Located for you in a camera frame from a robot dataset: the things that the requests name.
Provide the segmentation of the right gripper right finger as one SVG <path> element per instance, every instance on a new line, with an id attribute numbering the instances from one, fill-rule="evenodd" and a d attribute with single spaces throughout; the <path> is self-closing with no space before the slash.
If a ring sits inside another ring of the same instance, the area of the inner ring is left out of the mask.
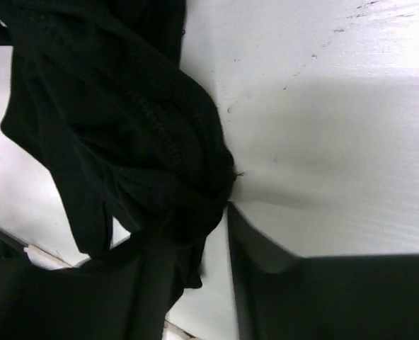
<path id="1" fill-rule="evenodd" d="M 419 339 L 419 254 L 293 254 L 227 208 L 241 339 Z"/>

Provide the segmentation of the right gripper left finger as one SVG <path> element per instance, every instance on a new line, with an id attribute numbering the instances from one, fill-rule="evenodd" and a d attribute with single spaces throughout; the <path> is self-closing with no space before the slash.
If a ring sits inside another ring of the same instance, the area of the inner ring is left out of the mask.
<path id="1" fill-rule="evenodd" d="M 167 255 L 118 247 L 78 268 L 48 271 L 0 258 L 0 339 L 160 339 Z"/>

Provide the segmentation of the black tank top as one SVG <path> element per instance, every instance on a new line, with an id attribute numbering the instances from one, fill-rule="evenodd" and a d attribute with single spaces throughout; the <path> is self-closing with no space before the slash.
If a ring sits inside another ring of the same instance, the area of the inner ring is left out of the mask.
<path id="1" fill-rule="evenodd" d="M 215 103 L 180 69 L 184 1 L 0 1 L 1 131 L 52 175 L 89 260 L 167 255 L 166 314 L 200 288 L 236 173 Z"/>

